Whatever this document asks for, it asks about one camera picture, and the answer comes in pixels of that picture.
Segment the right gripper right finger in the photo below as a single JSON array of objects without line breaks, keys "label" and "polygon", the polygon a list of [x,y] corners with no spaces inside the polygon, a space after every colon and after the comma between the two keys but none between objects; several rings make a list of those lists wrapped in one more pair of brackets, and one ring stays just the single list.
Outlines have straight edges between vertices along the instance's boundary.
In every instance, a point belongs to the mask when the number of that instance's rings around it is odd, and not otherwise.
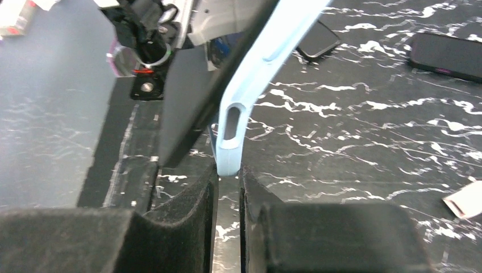
[{"label": "right gripper right finger", "polygon": [[414,222],[386,202],[284,202],[243,166],[242,272],[432,272]]}]

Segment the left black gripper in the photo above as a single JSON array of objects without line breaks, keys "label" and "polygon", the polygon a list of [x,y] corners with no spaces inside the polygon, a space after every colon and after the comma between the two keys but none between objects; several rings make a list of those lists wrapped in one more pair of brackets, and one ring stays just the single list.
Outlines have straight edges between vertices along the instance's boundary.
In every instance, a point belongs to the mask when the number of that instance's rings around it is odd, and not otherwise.
[{"label": "left black gripper", "polygon": [[164,98],[168,69],[188,30],[193,1],[100,1],[115,37],[106,54],[117,77],[131,78],[133,100]]}]

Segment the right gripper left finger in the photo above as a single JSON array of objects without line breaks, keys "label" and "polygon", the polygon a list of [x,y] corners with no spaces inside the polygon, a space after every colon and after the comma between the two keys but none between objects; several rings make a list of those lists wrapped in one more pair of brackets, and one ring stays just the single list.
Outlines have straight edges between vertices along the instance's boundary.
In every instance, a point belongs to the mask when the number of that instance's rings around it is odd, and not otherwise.
[{"label": "right gripper left finger", "polygon": [[120,208],[1,213],[2,272],[210,272],[218,175],[140,214]]}]

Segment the phone with black screen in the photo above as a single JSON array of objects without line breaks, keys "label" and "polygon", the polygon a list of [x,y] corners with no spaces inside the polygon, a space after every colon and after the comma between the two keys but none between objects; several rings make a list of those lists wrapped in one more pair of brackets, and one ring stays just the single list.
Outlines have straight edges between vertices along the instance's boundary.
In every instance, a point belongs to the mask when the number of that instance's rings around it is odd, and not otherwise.
[{"label": "phone with black screen", "polygon": [[[201,1],[188,33],[193,49],[176,53],[164,85],[164,108],[158,164],[174,168],[190,151],[218,112],[221,99],[241,66],[248,63],[256,39],[277,1]],[[240,39],[221,67],[209,71],[203,45],[221,36],[240,33]]]}]

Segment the light blue phone case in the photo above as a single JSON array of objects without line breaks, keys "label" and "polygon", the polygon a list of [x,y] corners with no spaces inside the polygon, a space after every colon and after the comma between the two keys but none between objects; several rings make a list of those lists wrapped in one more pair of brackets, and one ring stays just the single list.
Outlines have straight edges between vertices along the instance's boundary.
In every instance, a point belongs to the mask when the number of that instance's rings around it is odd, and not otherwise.
[{"label": "light blue phone case", "polygon": [[223,93],[217,132],[210,133],[219,176],[240,170],[246,127],[254,104],[330,1],[278,1],[242,56]]}]

